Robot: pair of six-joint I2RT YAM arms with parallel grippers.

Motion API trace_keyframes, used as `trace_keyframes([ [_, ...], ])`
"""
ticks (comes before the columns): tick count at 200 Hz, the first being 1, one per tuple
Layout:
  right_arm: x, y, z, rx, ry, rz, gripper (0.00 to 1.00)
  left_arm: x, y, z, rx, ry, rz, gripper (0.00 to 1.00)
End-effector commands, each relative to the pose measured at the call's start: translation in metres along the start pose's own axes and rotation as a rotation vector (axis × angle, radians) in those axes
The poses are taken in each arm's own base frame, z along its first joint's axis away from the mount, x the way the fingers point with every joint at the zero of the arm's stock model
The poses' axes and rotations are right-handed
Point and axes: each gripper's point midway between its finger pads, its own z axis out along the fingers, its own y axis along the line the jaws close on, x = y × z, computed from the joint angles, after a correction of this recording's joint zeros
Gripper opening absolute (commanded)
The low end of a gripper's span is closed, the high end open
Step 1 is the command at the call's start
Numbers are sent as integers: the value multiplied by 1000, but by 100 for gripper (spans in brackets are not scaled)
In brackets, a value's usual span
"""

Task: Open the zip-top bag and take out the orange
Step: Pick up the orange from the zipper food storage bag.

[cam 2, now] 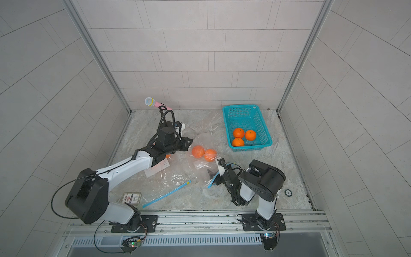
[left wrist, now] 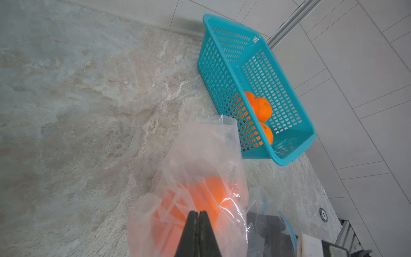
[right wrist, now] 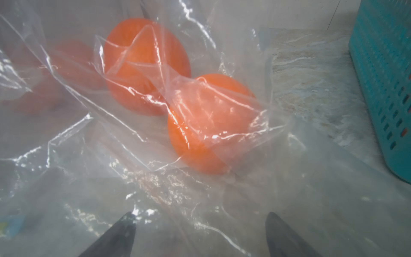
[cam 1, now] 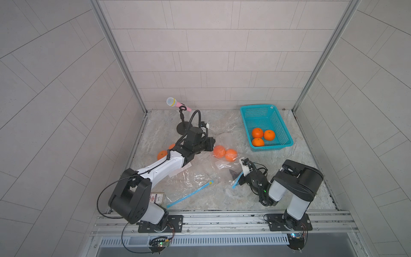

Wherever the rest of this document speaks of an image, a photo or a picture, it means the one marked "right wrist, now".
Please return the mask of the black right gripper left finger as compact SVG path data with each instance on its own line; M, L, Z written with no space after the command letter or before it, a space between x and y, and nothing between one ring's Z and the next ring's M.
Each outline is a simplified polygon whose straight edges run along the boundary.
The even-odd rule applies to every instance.
M129 257L136 235L136 216L127 212L79 257Z

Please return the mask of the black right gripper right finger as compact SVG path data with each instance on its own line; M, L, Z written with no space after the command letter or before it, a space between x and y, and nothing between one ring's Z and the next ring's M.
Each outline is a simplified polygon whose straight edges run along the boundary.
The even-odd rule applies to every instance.
M318 251L274 212L267 216L265 232L271 257L321 257Z

